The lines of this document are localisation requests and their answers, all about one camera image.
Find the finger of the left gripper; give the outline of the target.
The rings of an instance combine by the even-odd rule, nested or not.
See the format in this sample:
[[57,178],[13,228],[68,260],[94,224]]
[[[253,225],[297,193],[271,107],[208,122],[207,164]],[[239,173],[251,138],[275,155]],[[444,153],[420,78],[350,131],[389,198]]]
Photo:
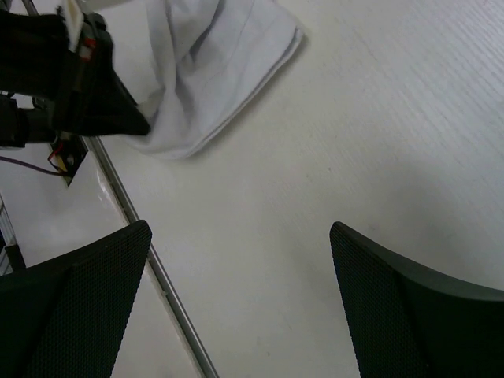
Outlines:
[[58,89],[53,130],[80,136],[140,135],[150,125],[114,71],[79,74]]

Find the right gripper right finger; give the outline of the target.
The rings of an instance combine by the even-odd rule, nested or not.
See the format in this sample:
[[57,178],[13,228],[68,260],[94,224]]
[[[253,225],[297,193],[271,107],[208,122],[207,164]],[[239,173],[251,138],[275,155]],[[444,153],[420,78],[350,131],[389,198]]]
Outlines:
[[342,222],[335,275],[362,377],[501,377],[503,292],[396,254]]

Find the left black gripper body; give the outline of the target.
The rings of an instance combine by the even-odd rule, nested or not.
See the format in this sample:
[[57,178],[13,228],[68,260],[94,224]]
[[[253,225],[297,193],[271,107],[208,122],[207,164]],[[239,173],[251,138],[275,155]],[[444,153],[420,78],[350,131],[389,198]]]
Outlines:
[[113,70],[113,42],[103,17],[87,15],[96,47],[89,62],[68,49],[68,35],[57,14],[25,16],[1,12],[1,114],[21,130],[53,130],[58,89],[79,74]]

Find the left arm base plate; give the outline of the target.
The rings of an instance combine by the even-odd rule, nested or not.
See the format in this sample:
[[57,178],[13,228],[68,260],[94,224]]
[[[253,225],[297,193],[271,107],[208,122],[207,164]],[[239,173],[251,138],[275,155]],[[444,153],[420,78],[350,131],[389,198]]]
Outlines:
[[61,174],[69,187],[86,157],[88,149],[79,136],[58,138],[50,144],[48,162]]

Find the white fabric skirt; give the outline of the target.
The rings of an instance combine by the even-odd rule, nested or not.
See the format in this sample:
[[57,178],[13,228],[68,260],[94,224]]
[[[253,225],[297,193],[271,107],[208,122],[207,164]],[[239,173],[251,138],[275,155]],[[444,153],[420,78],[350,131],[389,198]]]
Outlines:
[[150,125],[129,136],[162,159],[201,150],[297,50],[303,32],[274,1],[93,1],[113,67]]

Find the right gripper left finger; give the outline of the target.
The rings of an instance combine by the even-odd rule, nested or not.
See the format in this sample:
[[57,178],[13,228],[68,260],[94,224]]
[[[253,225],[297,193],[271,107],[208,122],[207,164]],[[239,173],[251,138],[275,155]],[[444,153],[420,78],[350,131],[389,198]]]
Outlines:
[[138,220],[1,278],[3,377],[109,377],[152,232]]

